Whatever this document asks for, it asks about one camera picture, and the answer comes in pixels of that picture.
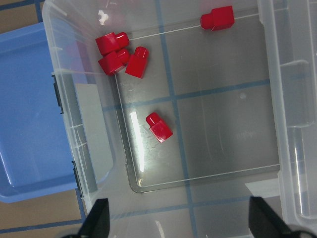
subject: floor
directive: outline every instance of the floor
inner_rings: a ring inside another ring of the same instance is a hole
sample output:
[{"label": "floor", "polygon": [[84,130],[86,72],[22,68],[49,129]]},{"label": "floor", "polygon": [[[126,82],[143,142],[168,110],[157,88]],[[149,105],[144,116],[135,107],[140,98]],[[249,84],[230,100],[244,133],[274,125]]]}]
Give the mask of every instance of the floor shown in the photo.
[{"label": "floor", "polygon": [[[0,33],[42,22],[44,0],[1,0]],[[76,190],[15,203],[0,203],[0,238],[60,238],[85,219]]]}]

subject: red cap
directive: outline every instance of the red cap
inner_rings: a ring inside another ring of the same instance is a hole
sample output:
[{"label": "red cap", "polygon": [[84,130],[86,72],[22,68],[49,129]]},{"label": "red cap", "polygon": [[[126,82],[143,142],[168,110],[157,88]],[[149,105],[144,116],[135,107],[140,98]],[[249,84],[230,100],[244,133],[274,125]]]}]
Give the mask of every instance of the red cap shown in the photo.
[{"label": "red cap", "polygon": [[147,48],[139,46],[135,49],[134,55],[142,59],[147,59],[149,56],[149,53],[150,52],[148,51]]},{"label": "red cap", "polygon": [[158,123],[161,120],[161,118],[159,117],[157,113],[151,113],[150,115],[147,116],[145,120],[149,124],[149,126],[152,127],[156,123]]},{"label": "red cap", "polygon": [[129,44],[129,38],[125,32],[116,34],[116,39],[121,48],[126,47]]},{"label": "red cap", "polygon": [[130,58],[130,54],[127,49],[121,49],[120,51],[117,52],[119,60],[123,64],[127,64]]},{"label": "red cap", "polygon": [[211,13],[202,15],[200,26],[205,30],[213,28],[213,16]]}]

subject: red block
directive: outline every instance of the red block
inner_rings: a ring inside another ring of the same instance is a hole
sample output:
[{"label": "red block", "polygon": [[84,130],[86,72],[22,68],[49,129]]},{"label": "red block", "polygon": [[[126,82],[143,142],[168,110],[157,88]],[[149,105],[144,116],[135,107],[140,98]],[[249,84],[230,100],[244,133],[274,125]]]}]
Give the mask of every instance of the red block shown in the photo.
[{"label": "red block", "polygon": [[123,47],[126,47],[129,44],[129,38],[124,32],[120,32],[117,35],[111,32],[105,36],[97,38],[96,43],[100,54],[102,54],[102,56],[106,56],[112,51],[119,51]]},{"label": "red block", "polygon": [[148,56],[149,51],[139,46],[135,49],[134,55],[131,55],[129,64],[125,70],[126,73],[138,77],[143,78],[145,68],[148,64]]},{"label": "red block", "polygon": [[173,135],[168,125],[159,117],[157,113],[151,113],[145,119],[150,125],[150,131],[162,143]]},{"label": "red block", "polygon": [[124,68],[129,58],[130,54],[128,50],[122,49],[118,52],[112,51],[98,62],[106,75],[114,75]]},{"label": "red block", "polygon": [[234,24],[232,6],[224,6],[211,10],[209,14],[204,14],[200,18],[200,26],[212,31],[230,28]]}]

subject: red plastic block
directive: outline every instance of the red plastic block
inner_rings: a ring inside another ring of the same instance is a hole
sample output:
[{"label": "red plastic block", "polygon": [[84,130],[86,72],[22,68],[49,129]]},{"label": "red plastic block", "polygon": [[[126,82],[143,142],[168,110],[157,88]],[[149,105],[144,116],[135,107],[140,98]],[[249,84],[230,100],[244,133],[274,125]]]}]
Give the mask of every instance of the red plastic block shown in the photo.
[{"label": "red plastic block", "polygon": [[145,68],[148,64],[148,49],[139,46],[135,49],[134,55],[131,55],[129,64],[125,70],[126,73],[138,77],[143,78]]},{"label": "red plastic block", "polygon": [[145,120],[150,125],[150,131],[160,143],[166,141],[173,135],[173,132],[169,129],[168,125],[157,113],[151,113]]},{"label": "red plastic block", "polygon": [[106,56],[112,51],[119,51],[123,47],[126,47],[129,44],[129,38],[124,32],[120,32],[117,35],[111,32],[105,36],[97,38],[96,43],[100,54],[102,54],[102,56]]},{"label": "red plastic block", "polygon": [[234,24],[232,6],[224,6],[211,10],[209,14],[204,14],[200,18],[200,26],[212,31],[230,28]]},{"label": "red plastic block", "polygon": [[114,75],[124,68],[129,58],[130,54],[128,50],[122,49],[118,52],[112,51],[98,62],[106,75]]}]

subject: blue bin lid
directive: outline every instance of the blue bin lid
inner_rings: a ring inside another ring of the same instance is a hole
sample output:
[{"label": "blue bin lid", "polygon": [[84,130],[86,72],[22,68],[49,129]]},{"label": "blue bin lid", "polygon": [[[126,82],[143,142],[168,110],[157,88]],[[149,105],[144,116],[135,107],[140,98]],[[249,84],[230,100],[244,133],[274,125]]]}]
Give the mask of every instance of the blue bin lid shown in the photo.
[{"label": "blue bin lid", "polygon": [[76,187],[43,23],[0,35],[0,201]]}]

